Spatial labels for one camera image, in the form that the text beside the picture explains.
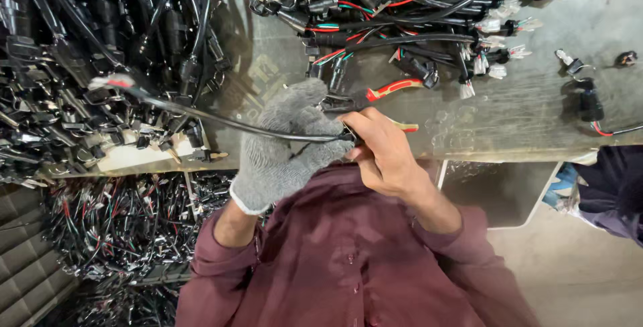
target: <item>gloved hand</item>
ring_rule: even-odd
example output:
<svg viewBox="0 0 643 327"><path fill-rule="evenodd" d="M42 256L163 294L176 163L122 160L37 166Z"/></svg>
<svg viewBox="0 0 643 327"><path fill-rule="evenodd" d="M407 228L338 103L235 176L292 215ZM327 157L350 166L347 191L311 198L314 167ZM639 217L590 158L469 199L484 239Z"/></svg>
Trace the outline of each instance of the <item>gloved hand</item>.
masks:
<svg viewBox="0 0 643 327"><path fill-rule="evenodd" d="M325 95L326 85L318 78L291 85L266 104L257 126L289 133L340 134L344 125L312 106ZM312 174L341 158L353 145L343 140L310 143L294 155L287 140L245 133L230 195L243 212L259 215L273 202L301 189Z"/></svg>

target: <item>worker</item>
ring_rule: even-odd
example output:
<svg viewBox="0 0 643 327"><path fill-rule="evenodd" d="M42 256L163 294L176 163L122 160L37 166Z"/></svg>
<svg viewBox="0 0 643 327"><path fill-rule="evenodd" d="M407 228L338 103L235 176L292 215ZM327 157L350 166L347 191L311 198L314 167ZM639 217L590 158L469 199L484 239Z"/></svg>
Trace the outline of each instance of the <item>worker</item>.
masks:
<svg viewBox="0 0 643 327"><path fill-rule="evenodd" d="M342 121L364 145L293 153L245 134L232 200L201 227L176 326L538 326L482 210L449 202L376 109L330 120L310 106L325 92L317 79L282 90L259 126L340 134ZM346 152L356 164L328 166Z"/></svg>

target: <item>wire bundle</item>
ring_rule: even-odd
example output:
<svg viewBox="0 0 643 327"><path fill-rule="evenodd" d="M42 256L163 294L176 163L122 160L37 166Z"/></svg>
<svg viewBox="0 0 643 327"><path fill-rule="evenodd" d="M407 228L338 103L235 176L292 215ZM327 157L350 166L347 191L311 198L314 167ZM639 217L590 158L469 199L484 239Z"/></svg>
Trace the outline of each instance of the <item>wire bundle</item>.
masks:
<svg viewBox="0 0 643 327"><path fill-rule="evenodd" d="M133 286L123 275L86 284L39 326L174 326L180 282Z"/></svg>
<svg viewBox="0 0 643 327"><path fill-rule="evenodd" d="M213 0L0 0L0 183L83 174L122 131L172 148L194 118L139 102L91 80L126 73L148 94L194 107L231 68L210 18Z"/></svg>
<svg viewBox="0 0 643 327"><path fill-rule="evenodd" d="M262 16L275 14L296 29L307 55L319 54L322 47L334 49L311 62L309 76L320 75L316 67L334 59L341 59L333 62L338 67L355 52L396 45L407 51L406 59L394 54L391 61L411 76L422 79L424 74L409 63L458 69L461 97L468 98L475 94L474 75L502 78L506 68L498 64L530 54L524 46L506 50L502 44L506 36L542 26L536 19L500 20L517 12L520 1L542 0L267 0L261 11L251 9Z"/></svg>
<svg viewBox="0 0 643 327"><path fill-rule="evenodd" d="M155 265L186 263L199 226L228 200L232 175L198 175L192 199L182 173L66 179L44 198L45 239L66 272L89 279L135 278Z"/></svg>

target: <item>metal table surface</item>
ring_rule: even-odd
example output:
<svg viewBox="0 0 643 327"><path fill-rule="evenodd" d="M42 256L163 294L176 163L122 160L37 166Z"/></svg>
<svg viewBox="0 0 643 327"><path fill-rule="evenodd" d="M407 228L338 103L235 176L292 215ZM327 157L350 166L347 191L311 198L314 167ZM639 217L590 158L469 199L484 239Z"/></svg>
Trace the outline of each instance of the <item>metal table surface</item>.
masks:
<svg viewBox="0 0 643 327"><path fill-rule="evenodd" d="M253 122L264 104L284 84L304 79L307 57L295 32L276 17L259 17L247 9L250 0L223 0L214 17L224 50L235 65L218 95L202 96L199 107L244 122ZM643 66L613 67L622 52L643 50L640 23L643 0L567 0L523 7L511 19L533 16L545 26L510 37L509 47L526 44L534 54L507 64L503 80L474 78L476 96L458 99L458 75L440 68L434 90L402 90L375 106L397 121L420 125L408 134L419 158L471 161L553 161L574 159L601 145L643 142L643 131L600 137L574 117L571 80L561 72L554 52L563 48L597 68L600 99L606 113L604 129L643 121ZM404 78L387 63L393 48L356 53L350 60L346 85L351 90L376 88ZM204 123L213 149L229 157L211 165L238 167L240 133L216 123Z"/></svg>

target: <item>floor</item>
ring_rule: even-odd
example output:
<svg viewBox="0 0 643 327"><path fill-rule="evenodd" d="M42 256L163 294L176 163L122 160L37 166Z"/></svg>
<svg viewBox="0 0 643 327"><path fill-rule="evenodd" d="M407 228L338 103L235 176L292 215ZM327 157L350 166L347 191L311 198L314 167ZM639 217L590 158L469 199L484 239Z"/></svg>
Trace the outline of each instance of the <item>floor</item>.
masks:
<svg viewBox="0 0 643 327"><path fill-rule="evenodd" d="M639 327L643 249L541 204L529 224L489 231L543 327Z"/></svg>

